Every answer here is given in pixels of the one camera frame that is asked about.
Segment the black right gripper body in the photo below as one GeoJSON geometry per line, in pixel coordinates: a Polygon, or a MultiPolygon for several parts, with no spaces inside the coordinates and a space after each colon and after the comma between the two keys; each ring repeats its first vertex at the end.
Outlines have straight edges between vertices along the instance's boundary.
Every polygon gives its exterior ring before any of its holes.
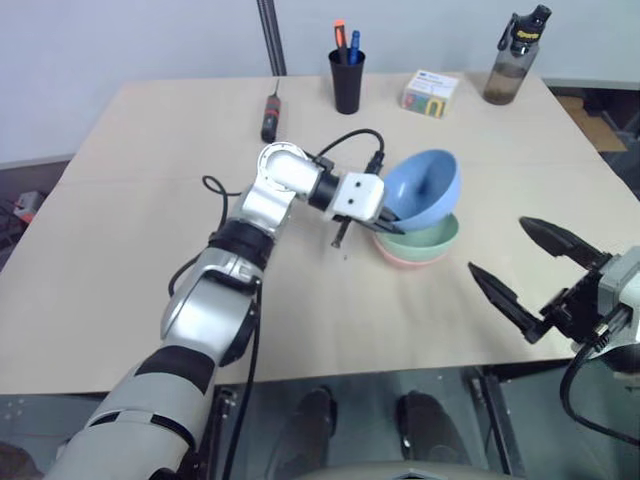
{"type": "Polygon", "coordinates": [[[584,344],[596,337],[596,329],[609,314],[599,310],[599,283],[603,274],[587,272],[573,287],[562,289],[541,310],[540,335],[556,329],[575,343],[584,344]]]}

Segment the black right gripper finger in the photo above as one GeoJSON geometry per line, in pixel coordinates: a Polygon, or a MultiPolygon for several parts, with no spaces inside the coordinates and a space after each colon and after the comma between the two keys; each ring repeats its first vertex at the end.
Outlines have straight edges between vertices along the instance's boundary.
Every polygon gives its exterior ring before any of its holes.
{"type": "Polygon", "coordinates": [[[553,257],[565,256],[586,270],[600,269],[613,258],[573,232],[548,221],[520,217],[519,224],[529,238],[553,257]]]}
{"type": "Polygon", "coordinates": [[[517,294],[497,277],[472,262],[468,263],[468,268],[488,301],[520,330],[530,344],[535,344],[544,334],[543,322],[525,309],[518,302],[517,294]]]}

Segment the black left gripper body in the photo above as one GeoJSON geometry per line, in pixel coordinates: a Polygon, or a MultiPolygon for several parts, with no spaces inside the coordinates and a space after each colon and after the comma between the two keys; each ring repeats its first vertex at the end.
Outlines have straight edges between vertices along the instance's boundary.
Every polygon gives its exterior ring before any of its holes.
{"type": "Polygon", "coordinates": [[[334,237],[334,239],[331,242],[331,246],[339,249],[342,245],[342,242],[346,236],[346,233],[350,227],[350,225],[352,223],[357,223],[357,219],[354,219],[352,217],[349,216],[345,216],[345,215],[341,215],[341,214],[334,214],[331,218],[332,221],[335,221],[339,224],[339,228],[338,231],[334,237]]]}

